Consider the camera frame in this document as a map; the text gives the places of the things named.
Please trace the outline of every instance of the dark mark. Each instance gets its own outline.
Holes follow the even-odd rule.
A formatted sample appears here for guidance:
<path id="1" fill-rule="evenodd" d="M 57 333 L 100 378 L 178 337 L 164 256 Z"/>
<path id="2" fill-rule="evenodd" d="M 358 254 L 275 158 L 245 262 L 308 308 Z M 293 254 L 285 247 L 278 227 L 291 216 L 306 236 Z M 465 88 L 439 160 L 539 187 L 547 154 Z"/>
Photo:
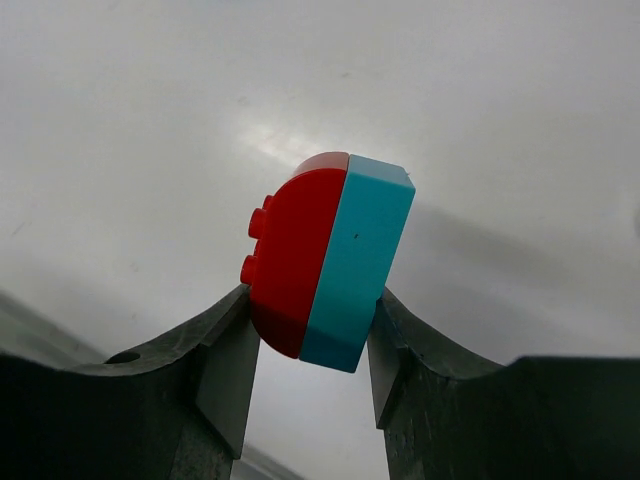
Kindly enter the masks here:
<path id="1" fill-rule="evenodd" d="M 18 225 L 18 228 L 16 228 L 13 233 L 11 234 L 12 237 L 15 237 L 17 234 L 20 233 L 20 230 L 22 230 L 24 228 L 24 226 L 27 224 L 27 222 L 22 222 L 20 225 Z"/>
<path id="2" fill-rule="evenodd" d="M 636 216 L 634 218 L 634 226 L 636 230 L 636 235 L 640 238 L 640 209 L 636 212 Z"/>

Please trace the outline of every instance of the lego brick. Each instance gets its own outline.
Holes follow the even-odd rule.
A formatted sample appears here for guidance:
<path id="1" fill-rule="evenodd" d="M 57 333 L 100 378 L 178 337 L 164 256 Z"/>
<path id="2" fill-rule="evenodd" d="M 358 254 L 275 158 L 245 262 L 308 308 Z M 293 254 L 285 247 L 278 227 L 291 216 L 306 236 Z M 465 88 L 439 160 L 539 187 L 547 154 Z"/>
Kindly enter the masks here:
<path id="1" fill-rule="evenodd" d="M 349 158 L 300 360 L 355 371 L 414 194 L 403 168 Z"/>
<path id="2" fill-rule="evenodd" d="M 292 358 L 302 347 L 348 161 L 341 152 L 306 160 L 249 224 L 258 242 L 240 278 L 251 285 L 251 319 L 267 344 Z"/>

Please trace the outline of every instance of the light blue lego brick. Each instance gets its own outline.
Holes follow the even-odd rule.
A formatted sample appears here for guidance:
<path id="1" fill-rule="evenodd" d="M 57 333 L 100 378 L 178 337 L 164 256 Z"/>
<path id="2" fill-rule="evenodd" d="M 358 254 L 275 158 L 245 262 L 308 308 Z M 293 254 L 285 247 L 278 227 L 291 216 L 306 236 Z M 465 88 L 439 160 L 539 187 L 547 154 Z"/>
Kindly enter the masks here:
<path id="1" fill-rule="evenodd" d="M 349 158 L 300 360 L 356 370 L 414 194 L 403 168 Z"/>

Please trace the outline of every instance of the lego stud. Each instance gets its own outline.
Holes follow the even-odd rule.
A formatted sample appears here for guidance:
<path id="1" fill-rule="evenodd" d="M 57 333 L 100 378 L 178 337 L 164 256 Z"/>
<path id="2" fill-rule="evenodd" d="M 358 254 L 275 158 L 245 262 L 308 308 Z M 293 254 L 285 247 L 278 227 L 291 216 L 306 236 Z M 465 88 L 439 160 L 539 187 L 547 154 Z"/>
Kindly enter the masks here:
<path id="1" fill-rule="evenodd" d="M 272 199 L 273 199 L 273 195 L 267 195 L 266 197 L 264 197 L 264 203 L 262 204 L 262 208 L 265 210 L 269 208 L 269 204 L 271 203 Z"/>
<path id="2" fill-rule="evenodd" d="M 240 282 L 245 285 L 253 284 L 253 279 L 256 275 L 256 265 L 258 259 L 253 255 L 247 255 L 242 264 L 242 270 L 240 272 Z"/>
<path id="3" fill-rule="evenodd" d="M 251 215 L 251 221 L 249 222 L 249 236 L 260 239 L 262 232 L 264 232 L 264 224 L 267 220 L 267 211 L 262 208 L 256 208 Z"/>

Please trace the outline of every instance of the screw hole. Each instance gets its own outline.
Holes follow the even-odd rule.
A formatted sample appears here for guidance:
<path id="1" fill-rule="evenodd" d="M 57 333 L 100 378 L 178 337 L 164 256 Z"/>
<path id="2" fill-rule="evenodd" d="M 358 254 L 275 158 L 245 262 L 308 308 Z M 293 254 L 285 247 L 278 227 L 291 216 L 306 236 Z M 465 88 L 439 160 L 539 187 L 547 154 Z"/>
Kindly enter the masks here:
<path id="1" fill-rule="evenodd" d="M 139 358 L 140 358 L 140 354 L 138 352 L 133 352 L 133 351 L 129 350 L 129 351 L 126 351 L 126 352 L 120 352 L 120 353 L 115 354 L 113 357 L 111 357 L 105 363 L 108 363 L 108 364 L 129 363 L 129 362 L 133 362 L 134 360 L 137 360 Z"/>

